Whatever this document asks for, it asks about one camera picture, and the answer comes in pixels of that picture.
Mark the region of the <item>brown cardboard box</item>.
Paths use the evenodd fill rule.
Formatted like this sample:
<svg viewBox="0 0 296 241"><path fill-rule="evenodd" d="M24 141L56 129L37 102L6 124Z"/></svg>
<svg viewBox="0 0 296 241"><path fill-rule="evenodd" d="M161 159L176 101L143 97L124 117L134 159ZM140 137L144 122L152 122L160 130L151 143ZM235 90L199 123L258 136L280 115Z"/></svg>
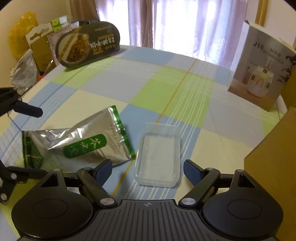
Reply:
<svg viewBox="0 0 296 241"><path fill-rule="evenodd" d="M295 240L295 108L244 159L247 171L281 206L279 240Z"/></svg>

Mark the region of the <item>grey crumpled plastic bag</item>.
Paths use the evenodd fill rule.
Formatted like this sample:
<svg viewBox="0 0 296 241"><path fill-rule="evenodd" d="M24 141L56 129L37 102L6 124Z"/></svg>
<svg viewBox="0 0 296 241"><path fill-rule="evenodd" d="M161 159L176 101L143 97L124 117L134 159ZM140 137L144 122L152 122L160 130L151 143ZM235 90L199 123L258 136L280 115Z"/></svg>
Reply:
<svg viewBox="0 0 296 241"><path fill-rule="evenodd" d="M11 84L17 89L19 95L23 95L37 83L39 76L33 52L29 49L11 72Z"/></svg>

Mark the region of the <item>dark oval food container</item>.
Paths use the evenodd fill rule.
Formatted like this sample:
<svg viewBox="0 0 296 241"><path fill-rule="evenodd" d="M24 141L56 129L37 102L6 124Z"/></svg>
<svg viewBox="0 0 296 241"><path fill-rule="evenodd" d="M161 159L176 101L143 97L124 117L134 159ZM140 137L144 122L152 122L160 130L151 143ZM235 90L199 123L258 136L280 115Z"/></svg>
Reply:
<svg viewBox="0 0 296 241"><path fill-rule="evenodd" d="M94 22L74 28L57 41L57 61L74 69L112 56L120 50L120 33L114 24Z"/></svg>

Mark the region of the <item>silver green tea bag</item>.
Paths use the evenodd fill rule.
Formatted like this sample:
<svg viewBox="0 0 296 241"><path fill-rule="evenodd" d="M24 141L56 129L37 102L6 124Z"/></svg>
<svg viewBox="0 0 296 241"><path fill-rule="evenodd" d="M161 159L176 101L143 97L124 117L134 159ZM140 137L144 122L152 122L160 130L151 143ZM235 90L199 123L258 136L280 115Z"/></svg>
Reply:
<svg viewBox="0 0 296 241"><path fill-rule="evenodd" d="M109 106L71 128L23 131L27 168L76 172L106 159L119 165L135 157L117 107Z"/></svg>

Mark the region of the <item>yellow plastic bag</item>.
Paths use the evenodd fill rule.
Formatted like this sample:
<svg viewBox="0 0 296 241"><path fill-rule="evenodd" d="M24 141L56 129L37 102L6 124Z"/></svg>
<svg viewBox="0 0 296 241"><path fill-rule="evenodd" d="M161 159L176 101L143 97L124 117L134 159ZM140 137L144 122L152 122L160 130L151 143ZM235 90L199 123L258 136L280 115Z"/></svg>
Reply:
<svg viewBox="0 0 296 241"><path fill-rule="evenodd" d="M26 35L36 26L38 26L36 14L29 11L20 17L10 30L9 46L11 54L16 61L19 61L23 54L29 49Z"/></svg>

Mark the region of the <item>white humidifier box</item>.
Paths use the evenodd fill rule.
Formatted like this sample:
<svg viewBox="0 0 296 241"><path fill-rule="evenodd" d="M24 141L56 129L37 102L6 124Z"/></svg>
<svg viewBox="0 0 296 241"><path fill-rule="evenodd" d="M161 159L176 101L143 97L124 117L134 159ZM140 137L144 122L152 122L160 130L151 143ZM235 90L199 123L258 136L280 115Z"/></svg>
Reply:
<svg viewBox="0 0 296 241"><path fill-rule="evenodd" d="M295 49L245 21L230 67L229 92L269 111L295 67Z"/></svg>

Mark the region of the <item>brown hang-tab carton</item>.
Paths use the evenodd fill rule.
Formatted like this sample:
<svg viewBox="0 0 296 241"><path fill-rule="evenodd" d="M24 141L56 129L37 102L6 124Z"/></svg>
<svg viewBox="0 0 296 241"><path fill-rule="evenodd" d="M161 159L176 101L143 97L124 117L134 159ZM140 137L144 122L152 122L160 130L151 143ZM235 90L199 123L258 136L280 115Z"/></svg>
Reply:
<svg viewBox="0 0 296 241"><path fill-rule="evenodd" d="M32 28L31 31L25 35L40 72L45 72L49 63L53 60L48 40L48 35L51 33L53 33L52 25L48 23L40 24Z"/></svg>

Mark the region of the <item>clear plastic tray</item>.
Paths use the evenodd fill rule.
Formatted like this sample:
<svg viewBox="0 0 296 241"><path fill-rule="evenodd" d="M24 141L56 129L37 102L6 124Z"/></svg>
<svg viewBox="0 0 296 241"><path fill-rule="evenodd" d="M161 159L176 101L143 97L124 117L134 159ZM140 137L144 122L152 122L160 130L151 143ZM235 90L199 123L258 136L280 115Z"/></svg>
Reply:
<svg viewBox="0 0 296 241"><path fill-rule="evenodd" d="M180 178L181 129L146 123L140 138L134 175L139 185L174 187Z"/></svg>

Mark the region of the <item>green white small box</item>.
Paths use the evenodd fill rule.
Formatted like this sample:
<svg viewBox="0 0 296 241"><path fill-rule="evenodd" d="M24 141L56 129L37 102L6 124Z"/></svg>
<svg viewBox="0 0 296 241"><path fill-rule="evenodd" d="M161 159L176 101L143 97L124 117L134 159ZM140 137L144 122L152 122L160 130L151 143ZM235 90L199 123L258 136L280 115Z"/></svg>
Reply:
<svg viewBox="0 0 296 241"><path fill-rule="evenodd" d="M73 21L73 17L71 15L64 15L58 18L51 20L52 28L63 26Z"/></svg>

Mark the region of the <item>purple curtain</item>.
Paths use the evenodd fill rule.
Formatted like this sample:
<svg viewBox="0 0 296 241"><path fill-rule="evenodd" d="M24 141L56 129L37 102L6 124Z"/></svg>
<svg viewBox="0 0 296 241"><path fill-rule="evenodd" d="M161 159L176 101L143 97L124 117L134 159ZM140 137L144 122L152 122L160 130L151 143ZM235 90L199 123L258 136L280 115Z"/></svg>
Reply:
<svg viewBox="0 0 296 241"><path fill-rule="evenodd" d="M148 47L230 67L245 20L267 1L70 1L77 21L114 24L123 45Z"/></svg>

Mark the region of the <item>white pink paper bag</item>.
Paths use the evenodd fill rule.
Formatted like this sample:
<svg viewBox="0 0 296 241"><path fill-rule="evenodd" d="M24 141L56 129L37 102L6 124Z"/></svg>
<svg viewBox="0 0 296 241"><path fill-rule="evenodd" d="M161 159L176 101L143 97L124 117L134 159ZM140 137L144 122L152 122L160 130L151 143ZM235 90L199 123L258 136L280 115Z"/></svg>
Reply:
<svg viewBox="0 0 296 241"><path fill-rule="evenodd" d="M70 30L73 30L75 28L79 27L79 22L74 22L74 23L70 23L69 25L67 25L64 28L61 28L60 30L53 32L51 34L48 35L48 41L50 44L50 47L52 49L55 48L55 45L57 44L58 40L61 38L61 36L67 32L69 32Z"/></svg>

